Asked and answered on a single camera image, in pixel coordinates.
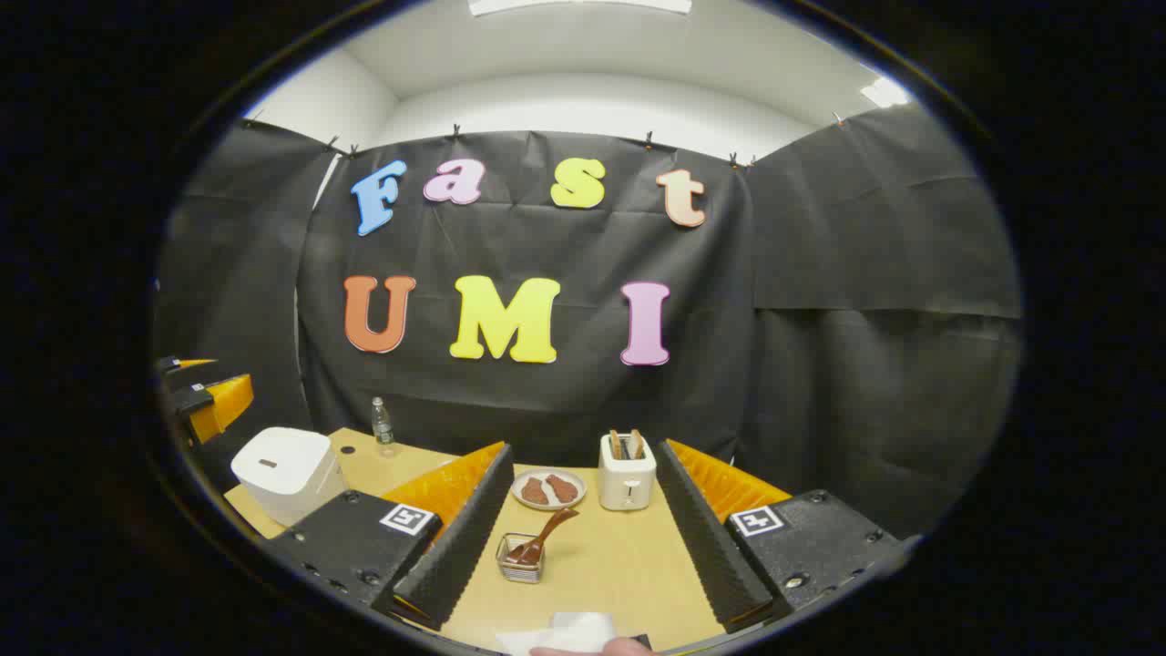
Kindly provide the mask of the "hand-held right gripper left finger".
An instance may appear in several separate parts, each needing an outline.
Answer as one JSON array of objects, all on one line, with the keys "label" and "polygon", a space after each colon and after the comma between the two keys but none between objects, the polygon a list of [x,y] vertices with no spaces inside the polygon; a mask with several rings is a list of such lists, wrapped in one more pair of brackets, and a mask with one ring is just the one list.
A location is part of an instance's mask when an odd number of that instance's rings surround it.
[{"label": "hand-held right gripper left finger", "polygon": [[494,443],[382,496],[343,491],[268,544],[326,592],[440,630],[487,545],[513,465],[511,445]]}]

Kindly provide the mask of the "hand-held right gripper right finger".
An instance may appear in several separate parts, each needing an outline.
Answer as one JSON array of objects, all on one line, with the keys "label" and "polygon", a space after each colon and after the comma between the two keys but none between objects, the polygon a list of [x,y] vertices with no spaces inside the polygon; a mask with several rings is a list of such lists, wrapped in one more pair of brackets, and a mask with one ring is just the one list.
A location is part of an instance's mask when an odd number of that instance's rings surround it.
[{"label": "hand-held right gripper right finger", "polygon": [[662,440],[655,458],[656,480],[726,632],[820,605],[906,552],[830,491],[793,496],[676,440]]}]

